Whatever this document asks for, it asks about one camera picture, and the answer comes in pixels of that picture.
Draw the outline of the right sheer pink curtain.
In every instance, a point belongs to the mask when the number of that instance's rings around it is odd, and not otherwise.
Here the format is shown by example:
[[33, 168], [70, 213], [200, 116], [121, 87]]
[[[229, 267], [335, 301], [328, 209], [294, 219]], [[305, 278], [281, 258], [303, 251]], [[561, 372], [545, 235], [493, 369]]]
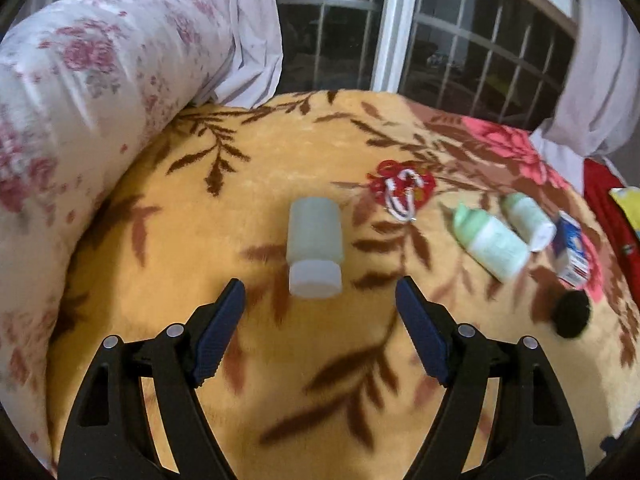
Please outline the right sheer pink curtain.
[[579, 194], [584, 166], [603, 159], [625, 183], [639, 183], [639, 31], [620, 0], [578, 0], [570, 68], [553, 115], [530, 140]]

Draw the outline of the yellow patterned pillow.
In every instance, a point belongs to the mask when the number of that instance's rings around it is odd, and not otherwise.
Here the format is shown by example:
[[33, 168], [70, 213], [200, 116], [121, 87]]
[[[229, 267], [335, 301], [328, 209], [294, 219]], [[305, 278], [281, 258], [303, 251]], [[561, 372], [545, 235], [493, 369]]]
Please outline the yellow patterned pillow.
[[640, 188], [638, 186], [612, 188], [608, 194], [623, 211], [636, 237], [640, 238]]

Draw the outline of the floral white rolled quilt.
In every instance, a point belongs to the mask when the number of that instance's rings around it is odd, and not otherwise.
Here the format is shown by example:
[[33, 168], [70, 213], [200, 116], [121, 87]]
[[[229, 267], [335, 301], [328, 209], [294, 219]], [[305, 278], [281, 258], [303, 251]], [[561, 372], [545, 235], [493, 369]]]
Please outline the floral white rolled quilt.
[[162, 0], [58, 0], [2, 40], [1, 402], [43, 466], [47, 351], [70, 256], [203, 80], [203, 57], [166, 10]]

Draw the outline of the red blanket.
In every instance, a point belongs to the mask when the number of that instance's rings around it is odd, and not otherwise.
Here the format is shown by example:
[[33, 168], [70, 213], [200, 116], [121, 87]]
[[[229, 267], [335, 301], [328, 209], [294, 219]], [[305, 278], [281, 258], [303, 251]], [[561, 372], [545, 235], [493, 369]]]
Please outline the red blanket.
[[639, 303], [639, 239], [610, 191], [623, 182], [608, 166], [586, 159], [584, 162], [584, 196], [601, 228], [608, 237], [618, 265], [626, 278], [631, 297]]

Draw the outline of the blue white medicine box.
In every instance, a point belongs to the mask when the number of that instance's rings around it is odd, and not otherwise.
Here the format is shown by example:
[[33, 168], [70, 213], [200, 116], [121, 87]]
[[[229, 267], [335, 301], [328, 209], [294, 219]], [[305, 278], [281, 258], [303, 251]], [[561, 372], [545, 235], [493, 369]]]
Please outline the blue white medicine box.
[[574, 288], [582, 288], [590, 278], [590, 267], [582, 227], [579, 222], [560, 210], [555, 217], [555, 237], [552, 240], [556, 276]]

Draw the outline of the green white lotion bottle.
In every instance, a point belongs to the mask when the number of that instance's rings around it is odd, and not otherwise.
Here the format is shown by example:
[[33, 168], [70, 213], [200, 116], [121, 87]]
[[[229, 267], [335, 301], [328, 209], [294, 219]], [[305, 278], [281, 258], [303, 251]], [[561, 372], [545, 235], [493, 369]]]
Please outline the green white lotion bottle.
[[500, 283], [515, 278], [529, 259], [524, 240], [484, 209], [459, 204], [452, 216], [454, 238]]

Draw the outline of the red white knot charm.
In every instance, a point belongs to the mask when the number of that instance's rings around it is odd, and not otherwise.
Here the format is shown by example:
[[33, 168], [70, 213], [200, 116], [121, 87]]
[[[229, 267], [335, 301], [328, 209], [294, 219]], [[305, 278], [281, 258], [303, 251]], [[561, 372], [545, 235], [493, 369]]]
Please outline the red white knot charm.
[[416, 220], [416, 214], [431, 199], [436, 188], [431, 171], [412, 160], [382, 160], [367, 179], [375, 203], [402, 223]]

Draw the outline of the white round jar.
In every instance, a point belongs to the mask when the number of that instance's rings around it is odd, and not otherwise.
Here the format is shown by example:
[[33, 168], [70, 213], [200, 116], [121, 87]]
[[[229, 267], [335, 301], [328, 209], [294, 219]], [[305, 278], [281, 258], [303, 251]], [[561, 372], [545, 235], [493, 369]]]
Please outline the white round jar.
[[531, 252], [542, 252], [551, 244], [555, 224], [536, 200], [524, 193], [511, 193], [503, 199], [502, 210]]

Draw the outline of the black fabric mask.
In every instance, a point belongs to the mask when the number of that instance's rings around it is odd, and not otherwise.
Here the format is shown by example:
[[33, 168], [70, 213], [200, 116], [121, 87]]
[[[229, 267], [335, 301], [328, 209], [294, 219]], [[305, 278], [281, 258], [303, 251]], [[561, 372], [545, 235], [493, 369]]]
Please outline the black fabric mask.
[[591, 316], [588, 295], [583, 290], [570, 290], [556, 303], [551, 321], [560, 337], [574, 339], [587, 328]]

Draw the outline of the small pale green bottle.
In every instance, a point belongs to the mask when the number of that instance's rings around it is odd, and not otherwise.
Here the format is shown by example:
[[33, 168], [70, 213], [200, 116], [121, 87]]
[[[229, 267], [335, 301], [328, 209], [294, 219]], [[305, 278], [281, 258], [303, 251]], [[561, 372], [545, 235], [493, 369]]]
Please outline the small pale green bottle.
[[325, 197], [296, 200], [288, 216], [288, 290], [294, 297], [328, 299], [343, 290], [340, 207]]

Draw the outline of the yellow floral fleece blanket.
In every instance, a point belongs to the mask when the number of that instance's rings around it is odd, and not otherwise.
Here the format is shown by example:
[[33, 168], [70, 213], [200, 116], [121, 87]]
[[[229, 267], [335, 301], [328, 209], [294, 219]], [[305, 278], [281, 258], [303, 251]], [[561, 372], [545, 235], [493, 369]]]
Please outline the yellow floral fleece blanket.
[[[591, 311], [560, 337], [565, 292], [543, 247], [497, 280], [451, 227], [458, 210], [503, 222], [532, 198], [580, 225]], [[189, 108], [103, 203], [67, 274], [49, 351], [60, 446], [108, 335], [178, 327], [236, 278], [246, 307], [198, 400], [242, 479], [399, 479], [444, 388], [425, 374], [395, 307], [424, 296], [491, 339], [536, 338], [574, 416], [588, 467], [639, 403], [639, 309], [605, 230], [527, 132], [392, 94], [292, 93], [254, 110]]]

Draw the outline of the white framed barred window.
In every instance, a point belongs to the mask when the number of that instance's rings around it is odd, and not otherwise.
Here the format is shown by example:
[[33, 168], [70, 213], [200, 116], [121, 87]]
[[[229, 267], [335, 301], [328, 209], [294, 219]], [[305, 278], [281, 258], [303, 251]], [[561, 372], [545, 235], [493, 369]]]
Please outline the white framed barred window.
[[283, 92], [396, 92], [531, 129], [558, 102], [577, 0], [277, 0]]

